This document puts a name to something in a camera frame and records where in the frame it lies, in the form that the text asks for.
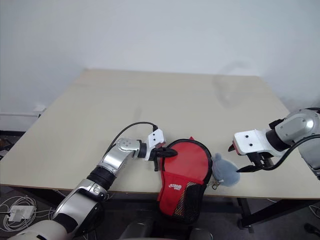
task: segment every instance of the ping pong paddle case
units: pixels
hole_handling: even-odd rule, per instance
[[[159,161],[162,188],[158,207],[165,216],[185,224],[194,223],[212,174],[211,154],[202,143],[179,139],[167,146],[177,151]]]

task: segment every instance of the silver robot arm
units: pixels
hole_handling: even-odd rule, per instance
[[[297,147],[304,161],[320,179],[320,108],[300,109],[269,126],[271,129],[234,134],[229,151],[236,150],[239,155],[247,155],[252,162],[252,165],[238,172],[273,170],[283,162],[293,147]],[[281,159],[273,164],[272,157]]]
[[[94,229],[103,215],[101,202],[106,199],[119,170],[128,159],[156,157],[154,150],[159,151],[163,144],[165,139],[160,129],[151,133],[146,143],[120,138],[89,176],[60,203],[52,220],[40,221],[9,239],[68,240]]]

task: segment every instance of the white wall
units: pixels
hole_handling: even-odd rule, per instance
[[[319,9],[318,0],[0,0],[1,112],[48,106],[84,68],[259,75],[289,110],[314,106]],[[0,129],[33,121],[1,117]]]

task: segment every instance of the table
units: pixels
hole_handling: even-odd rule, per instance
[[[241,168],[250,161],[228,152],[233,134],[268,128],[288,113],[257,76],[86,70],[1,160],[0,183],[73,189],[113,137],[139,121],[157,124],[167,143],[192,136]],[[144,140],[150,132],[149,126],[136,126],[124,136]],[[158,193],[161,177],[153,167],[151,161],[128,161],[110,190]],[[315,200],[319,187],[295,150],[279,168],[241,173],[235,186],[208,187],[205,195]]]

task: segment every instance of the mesh pocket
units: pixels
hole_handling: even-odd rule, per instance
[[[181,198],[175,208],[173,216],[186,223],[192,223],[200,214],[200,201],[202,185],[188,182]]]

